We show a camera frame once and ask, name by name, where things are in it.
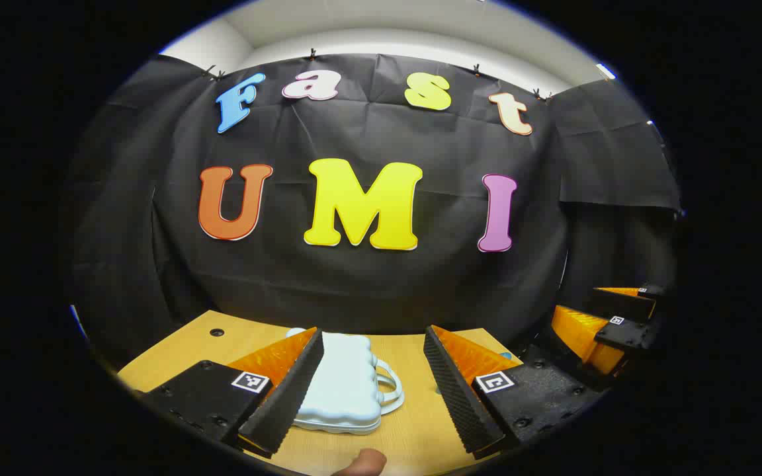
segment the light fixture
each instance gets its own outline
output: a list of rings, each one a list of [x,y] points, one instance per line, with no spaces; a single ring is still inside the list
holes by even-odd
[[[598,67],[599,71],[601,71],[602,75],[604,75],[605,78],[616,79],[616,76],[614,76],[613,73],[611,73],[610,70],[608,70],[607,67],[604,66],[604,64],[599,63],[599,64],[596,64],[595,67]]]

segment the orange plastic part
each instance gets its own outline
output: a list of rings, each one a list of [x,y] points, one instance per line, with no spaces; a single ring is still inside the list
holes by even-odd
[[[616,292],[619,294],[624,294],[626,296],[635,296],[635,298],[638,298],[639,294],[639,288],[596,288],[601,290],[606,290],[606,292]]]
[[[499,370],[508,370],[508,368],[519,365],[486,347],[478,346],[468,338],[460,337],[454,332],[438,328],[435,325],[431,325],[431,328],[436,332],[451,360],[454,361],[457,371],[462,374],[463,379],[469,385],[472,385],[472,380],[475,380],[475,377],[492,374]]]
[[[269,391],[272,393],[272,390],[287,376],[287,372],[296,363],[296,359],[302,354],[302,350],[305,349],[316,331],[317,328],[312,327],[307,331],[291,335],[291,337],[282,338],[276,343],[269,344],[263,349],[255,350],[244,358],[231,362],[228,366],[236,368],[236,370],[269,377],[273,383],[272,389]]]
[[[584,364],[592,365],[602,374],[609,374],[625,356],[625,352],[595,340],[596,333],[607,323],[607,319],[557,305],[551,319],[551,328]]]

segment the wooden table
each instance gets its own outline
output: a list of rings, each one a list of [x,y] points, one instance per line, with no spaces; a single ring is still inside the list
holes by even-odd
[[[211,329],[223,329],[224,335],[213,337]],[[281,340],[287,330],[207,311],[133,359],[118,376],[134,389],[151,391],[195,362],[208,359],[229,364]],[[484,329],[456,334],[495,352],[508,352]],[[477,463],[464,450],[443,398],[436,392],[437,385],[423,354],[425,335],[368,337],[372,341],[372,353],[387,361],[402,380],[405,403],[381,416],[381,426],[366,436],[290,427],[270,463],[311,476],[330,476],[348,466],[361,448],[374,448],[387,455],[387,466],[382,473],[387,476],[446,473]],[[513,361],[521,363],[515,357]],[[386,385],[381,390],[390,391]]]

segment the letter f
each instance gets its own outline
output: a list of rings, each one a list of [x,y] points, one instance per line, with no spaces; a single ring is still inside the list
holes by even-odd
[[[264,79],[266,79],[266,76],[263,73],[257,73],[220,94],[220,97],[217,97],[217,103],[220,105],[222,112],[222,121],[220,127],[217,127],[218,133],[226,132],[231,126],[244,120],[249,115],[250,111],[248,108],[244,108],[243,102],[251,104],[252,100],[255,100],[257,89],[254,85],[262,82]]]

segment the finger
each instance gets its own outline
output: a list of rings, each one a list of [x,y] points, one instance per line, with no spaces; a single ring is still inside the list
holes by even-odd
[[[357,458],[351,464],[331,476],[378,476],[387,464],[384,453],[371,448],[360,450]]]

